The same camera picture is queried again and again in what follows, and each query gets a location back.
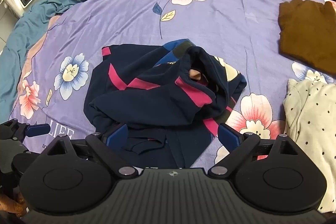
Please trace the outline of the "purple floral bed sheet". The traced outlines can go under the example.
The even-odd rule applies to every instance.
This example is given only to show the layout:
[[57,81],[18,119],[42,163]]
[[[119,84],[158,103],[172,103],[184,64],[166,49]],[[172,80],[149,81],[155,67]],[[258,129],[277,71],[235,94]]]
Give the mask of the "purple floral bed sheet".
[[[88,0],[52,18],[23,69],[13,118],[45,124],[46,135],[25,137],[34,153],[58,136],[97,132],[84,114],[93,70],[111,45],[163,46],[187,39],[240,72],[247,84],[228,119],[240,135],[287,134],[288,80],[335,84],[328,75],[279,52],[279,5],[291,0]],[[228,155],[218,136],[190,167],[210,169]]]

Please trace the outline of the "navy Mickey Mouse sweater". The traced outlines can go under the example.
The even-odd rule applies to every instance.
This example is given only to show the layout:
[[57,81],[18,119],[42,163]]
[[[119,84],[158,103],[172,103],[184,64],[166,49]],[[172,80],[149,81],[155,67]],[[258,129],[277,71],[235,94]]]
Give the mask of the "navy Mickey Mouse sweater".
[[119,155],[140,168],[188,168],[218,135],[244,76],[187,39],[111,45],[93,70],[84,114],[100,133],[127,127]]

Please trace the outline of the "teal blanket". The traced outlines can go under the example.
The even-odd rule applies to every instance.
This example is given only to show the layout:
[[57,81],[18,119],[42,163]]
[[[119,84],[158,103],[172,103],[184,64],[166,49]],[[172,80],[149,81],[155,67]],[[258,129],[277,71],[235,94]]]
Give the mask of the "teal blanket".
[[64,14],[78,0],[41,0],[17,21],[1,53],[1,122],[9,119],[28,51],[47,32],[55,15]]

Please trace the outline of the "cream polka dot garment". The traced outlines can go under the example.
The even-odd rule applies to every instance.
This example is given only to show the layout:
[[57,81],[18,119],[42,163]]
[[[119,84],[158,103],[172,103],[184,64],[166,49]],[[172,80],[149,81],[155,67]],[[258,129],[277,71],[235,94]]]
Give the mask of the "cream polka dot garment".
[[335,213],[335,84],[289,79],[287,88],[286,133],[326,178],[319,211]]

